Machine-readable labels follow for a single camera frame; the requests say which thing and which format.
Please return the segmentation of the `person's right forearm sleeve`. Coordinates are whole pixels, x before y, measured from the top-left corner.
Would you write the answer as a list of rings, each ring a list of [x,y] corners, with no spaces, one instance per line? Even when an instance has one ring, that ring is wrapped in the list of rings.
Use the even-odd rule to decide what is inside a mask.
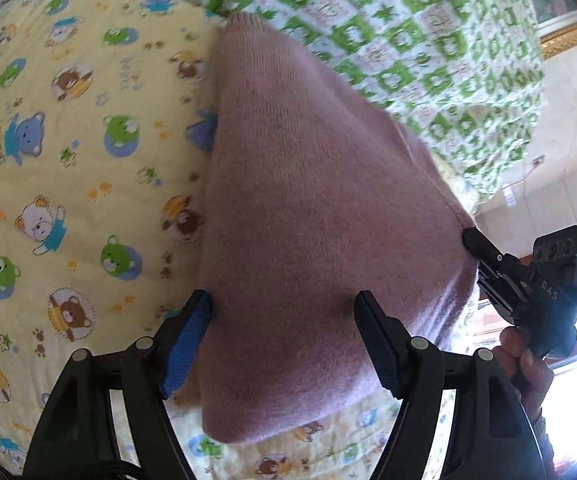
[[[538,412],[538,417],[532,423],[532,430],[540,449],[546,478],[557,480],[558,474],[554,465],[554,450],[549,435],[546,433],[546,420],[542,415],[542,411]]]

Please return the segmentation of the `person's right hand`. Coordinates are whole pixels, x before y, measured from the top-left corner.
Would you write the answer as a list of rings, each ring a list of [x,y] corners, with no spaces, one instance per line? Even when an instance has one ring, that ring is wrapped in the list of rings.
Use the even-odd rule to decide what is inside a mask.
[[[554,379],[553,370],[533,354],[517,327],[502,330],[500,344],[493,348],[493,354],[508,378],[522,374],[526,379],[527,386],[520,391],[519,397],[530,421],[536,422]]]

